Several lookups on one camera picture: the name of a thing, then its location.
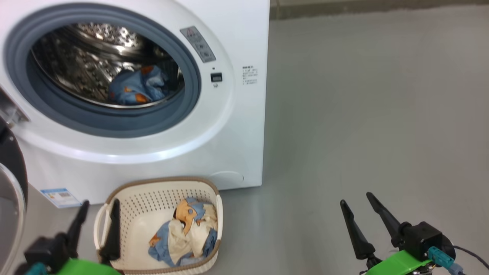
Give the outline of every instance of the blue sticker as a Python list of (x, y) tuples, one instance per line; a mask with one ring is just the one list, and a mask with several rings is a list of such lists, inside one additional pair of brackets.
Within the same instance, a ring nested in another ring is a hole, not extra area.
[(57, 208), (77, 207), (82, 204), (66, 189), (44, 189), (41, 193)]

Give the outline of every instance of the front-loading washer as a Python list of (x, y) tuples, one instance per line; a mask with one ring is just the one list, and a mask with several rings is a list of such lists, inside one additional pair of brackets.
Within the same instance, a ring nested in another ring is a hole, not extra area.
[[(261, 185), (268, 15), (267, 0), (1, 1), (0, 114), (29, 183), (58, 207), (150, 178)], [(153, 66), (163, 98), (113, 99), (116, 77)]]

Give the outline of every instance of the teal connector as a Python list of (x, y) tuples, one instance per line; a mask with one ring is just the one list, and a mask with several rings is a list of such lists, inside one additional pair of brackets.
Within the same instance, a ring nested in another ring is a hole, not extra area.
[(441, 265), (446, 269), (449, 269), (453, 264), (453, 258), (448, 256), (440, 249), (432, 246), (428, 249), (428, 259), (432, 260), (435, 264)]
[(47, 275), (46, 266), (42, 263), (35, 263), (25, 275)]
[(464, 269), (460, 265), (454, 263), (452, 257), (434, 246), (428, 249), (428, 259), (432, 260), (437, 265), (443, 266), (451, 275), (464, 274)]

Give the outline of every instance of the white plastic basket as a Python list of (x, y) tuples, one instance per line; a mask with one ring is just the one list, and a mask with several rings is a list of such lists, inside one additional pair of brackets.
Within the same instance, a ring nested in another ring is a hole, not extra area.
[[(163, 223), (173, 217), (177, 204), (194, 197), (209, 202), (217, 211), (217, 241), (211, 254), (202, 262), (169, 267), (148, 254), (149, 241)], [(93, 240), (97, 253), (103, 247), (111, 224), (110, 211), (115, 199), (120, 201), (121, 257), (112, 266), (126, 275), (193, 275), (204, 273), (216, 262), (222, 236), (222, 200), (217, 188), (201, 178), (165, 178), (126, 184), (115, 190), (95, 217)], [(102, 238), (100, 224), (105, 214)]]

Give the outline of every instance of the gray floor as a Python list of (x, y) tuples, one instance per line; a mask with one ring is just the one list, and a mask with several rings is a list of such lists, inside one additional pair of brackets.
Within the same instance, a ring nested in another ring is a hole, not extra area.
[[(489, 260), (488, 49), (486, 7), (272, 22), (264, 183), (222, 193), (209, 274), (358, 274), (340, 199), (378, 257), (392, 250), (367, 191)], [(97, 210), (79, 246), (90, 260)], [(33, 190), (23, 248), (75, 212)], [(457, 261), (488, 273), (463, 252)]]

